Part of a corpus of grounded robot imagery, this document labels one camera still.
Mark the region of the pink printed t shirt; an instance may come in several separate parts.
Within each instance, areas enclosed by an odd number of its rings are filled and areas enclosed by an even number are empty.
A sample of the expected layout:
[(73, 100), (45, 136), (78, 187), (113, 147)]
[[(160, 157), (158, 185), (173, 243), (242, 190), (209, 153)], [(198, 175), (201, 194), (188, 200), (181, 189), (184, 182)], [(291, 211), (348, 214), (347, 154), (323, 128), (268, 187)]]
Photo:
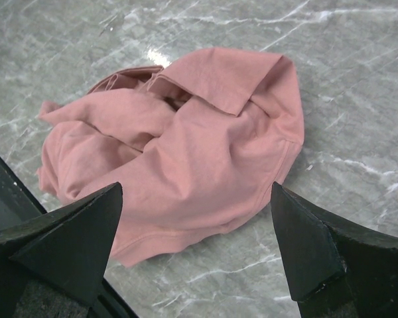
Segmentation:
[(233, 48), (115, 72), (38, 117), (52, 126), (41, 190), (68, 204), (122, 185), (111, 256), (127, 267), (245, 224), (304, 143), (293, 62)]

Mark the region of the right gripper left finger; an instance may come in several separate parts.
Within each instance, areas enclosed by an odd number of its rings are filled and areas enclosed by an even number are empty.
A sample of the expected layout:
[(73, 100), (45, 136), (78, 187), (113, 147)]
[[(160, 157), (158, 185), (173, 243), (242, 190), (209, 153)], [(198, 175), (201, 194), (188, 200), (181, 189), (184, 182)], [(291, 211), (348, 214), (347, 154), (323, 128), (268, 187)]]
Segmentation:
[(123, 205), (116, 182), (0, 230), (0, 317), (87, 317)]

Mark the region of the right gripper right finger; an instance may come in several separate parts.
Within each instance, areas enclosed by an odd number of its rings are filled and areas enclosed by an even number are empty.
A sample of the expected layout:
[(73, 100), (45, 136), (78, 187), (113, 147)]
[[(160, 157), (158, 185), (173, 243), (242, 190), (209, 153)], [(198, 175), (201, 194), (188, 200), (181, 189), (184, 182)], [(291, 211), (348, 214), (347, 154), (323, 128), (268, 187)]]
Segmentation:
[(273, 226), (301, 317), (398, 317), (398, 237), (274, 183)]

